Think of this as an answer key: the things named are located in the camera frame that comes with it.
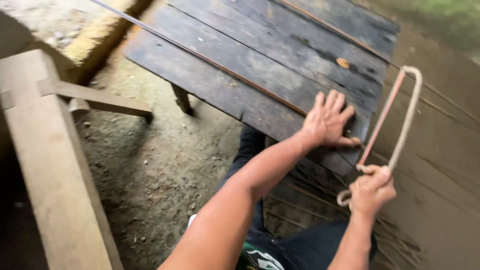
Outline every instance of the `dry leaf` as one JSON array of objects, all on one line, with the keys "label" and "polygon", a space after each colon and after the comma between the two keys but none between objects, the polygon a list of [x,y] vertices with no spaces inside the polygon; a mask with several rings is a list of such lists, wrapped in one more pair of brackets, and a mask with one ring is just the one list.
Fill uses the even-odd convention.
[{"label": "dry leaf", "polygon": [[348,61],[345,59],[345,58],[337,58],[336,59],[336,62],[343,68],[345,69],[349,69],[350,67],[350,64],[348,63]]}]

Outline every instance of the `forearm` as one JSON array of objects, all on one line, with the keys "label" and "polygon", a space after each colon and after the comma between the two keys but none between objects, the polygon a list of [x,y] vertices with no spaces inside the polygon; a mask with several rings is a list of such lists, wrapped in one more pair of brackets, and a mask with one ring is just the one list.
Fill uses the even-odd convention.
[{"label": "forearm", "polygon": [[311,147],[303,140],[303,134],[297,132],[255,156],[234,174],[226,185],[249,189],[252,200],[256,202],[282,180],[310,150]]},{"label": "forearm", "polygon": [[366,270],[372,247],[373,220],[352,215],[329,270]]}]

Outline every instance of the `left hand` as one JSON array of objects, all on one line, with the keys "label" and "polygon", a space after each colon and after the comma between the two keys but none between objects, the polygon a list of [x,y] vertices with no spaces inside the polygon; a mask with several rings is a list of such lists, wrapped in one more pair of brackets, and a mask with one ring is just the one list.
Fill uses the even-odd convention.
[{"label": "left hand", "polygon": [[345,95],[331,90],[326,101],[322,92],[317,94],[315,105],[308,113],[300,132],[304,133],[308,144],[312,147],[320,145],[327,147],[350,146],[360,143],[360,139],[345,138],[343,127],[355,114],[353,106],[341,111],[345,104]]}]

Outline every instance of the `wooden table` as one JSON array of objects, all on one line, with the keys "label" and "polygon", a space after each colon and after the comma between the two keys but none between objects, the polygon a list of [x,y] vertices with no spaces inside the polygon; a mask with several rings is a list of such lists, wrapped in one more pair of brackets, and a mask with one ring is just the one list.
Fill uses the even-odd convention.
[{"label": "wooden table", "polygon": [[[388,59],[399,27],[346,0],[290,0]],[[278,0],[169,0],[146,19],[158,33],[249,78],[308,112],[330,89],[355,107],[349,136],[365,140],[382,93],[387,63]],[[141,30],[124,54],[172,83],[182,110],[192,94],[277,141],[302,127],[304,116],[168,41]],[[346,59],[350,67],[337,63]],[[324,149],[308,158],[348,174],[359,149]]]}]

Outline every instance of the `dirt floor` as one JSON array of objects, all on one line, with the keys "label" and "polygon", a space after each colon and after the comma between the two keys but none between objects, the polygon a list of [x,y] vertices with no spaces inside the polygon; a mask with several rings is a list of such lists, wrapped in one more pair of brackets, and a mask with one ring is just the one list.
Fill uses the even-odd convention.
[{"label": "dirt floor", "polygon": [[[425,250],[421,268],[478,268],[480,67],[419,31],[408,18],[376,6],[374,0],[368,7],[402,27],[394,61],[421,68],[425,81],[448,100],[424,89],[394,174],[398,198],[384,212]],[[94,111],[77,126],[124,267],[153,269],[170,254],[188,217],[214,194],[236,154],[241,123],[193,97],[195,115],[182,113],[171,85],[124,58],[121,47],[90,86],[148,102],[153,122]],[[388,70],[385,92],[396,73]],[[412,85],[410,80],[402,87],[374,146],[385,157],[393,150]],[[381,164],[373,158],[370,162]],[[279,187],[274,194],[288,192]],[[305,208],[331,214],[305,196],[289,196]],[[14,201],[28,205],[24,196]],[[275,200],[266,205],[304,226],[324,222]],[[12,215],[25,209],[19,206],[15,204]],[[267,227],[280,236],[300,229],[271,215]]]}]

